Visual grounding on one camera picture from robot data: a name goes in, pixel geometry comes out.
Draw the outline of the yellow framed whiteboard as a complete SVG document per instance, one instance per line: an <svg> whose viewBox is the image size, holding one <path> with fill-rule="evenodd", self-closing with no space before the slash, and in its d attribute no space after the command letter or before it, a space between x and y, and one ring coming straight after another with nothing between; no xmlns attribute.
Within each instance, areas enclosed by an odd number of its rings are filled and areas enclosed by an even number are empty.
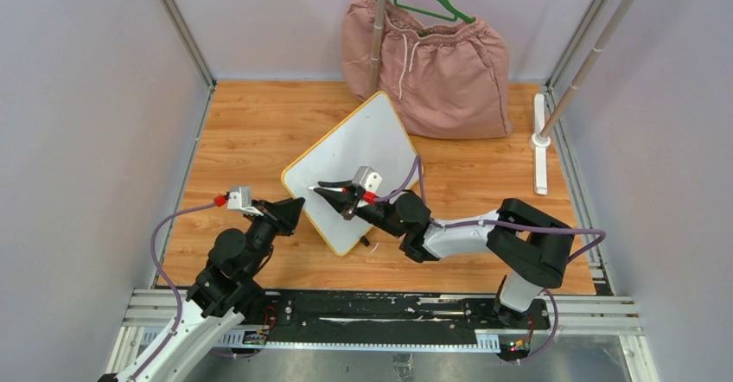
<svg viewBox="0 0 733 382"><path fill-rule="evenodd" d="M304 214L342 257L372 226L358 218L344 220L311 188L319 181L350 181L369 166L382 177L376 195L385 196L405 181L416 155L389 96L377 92L288 165L281 182L291 196L305 199Z"/></svg>

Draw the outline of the white marker pen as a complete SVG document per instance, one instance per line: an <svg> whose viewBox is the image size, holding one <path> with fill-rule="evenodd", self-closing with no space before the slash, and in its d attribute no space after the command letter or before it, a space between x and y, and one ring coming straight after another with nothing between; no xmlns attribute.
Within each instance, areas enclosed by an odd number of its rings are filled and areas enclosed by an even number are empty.
<svg viewBox="0 0 733 382"><path fill-rule="evenodd" d="M335 193L346 193L348 191L348 189L344 187L337 188L337 187L310 186L310 187L307 187L307 189L311 191L322 189L325 191L330 191L330 192L335 192Z"/></svg>

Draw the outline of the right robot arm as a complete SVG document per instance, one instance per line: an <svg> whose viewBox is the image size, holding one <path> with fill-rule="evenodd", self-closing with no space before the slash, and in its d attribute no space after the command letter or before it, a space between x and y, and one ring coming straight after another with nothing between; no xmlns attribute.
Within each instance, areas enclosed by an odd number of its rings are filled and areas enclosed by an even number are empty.
<svg viewBox="0 0 733 382"><path fill-rule="evenodd" d="M435 220L424 199L406 189L380 198L346 182L312 188L343 219L358 218L399 238L400 250L417 263L456 255L492 253L510 269L494 301L495 320L515 328L542 290L562 285L575 233L563 222L515 198L483 215Z"/></svg>

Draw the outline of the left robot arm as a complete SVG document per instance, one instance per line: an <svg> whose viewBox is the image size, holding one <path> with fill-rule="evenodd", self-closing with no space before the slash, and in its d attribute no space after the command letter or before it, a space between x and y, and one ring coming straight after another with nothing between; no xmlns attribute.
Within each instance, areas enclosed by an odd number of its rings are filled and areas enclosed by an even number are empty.
<svg viewBox="0 0 733 382"><path fill-rule="evenodd" d="M295 232L304 204L304 198L254 201L248 229L221 232L194 284L186 294L174 292L175 314L158 336L131 365L101 380L183 381L239 324L257 324L270 334L277 310L255 276L270 259L275 238Z"/></svg>

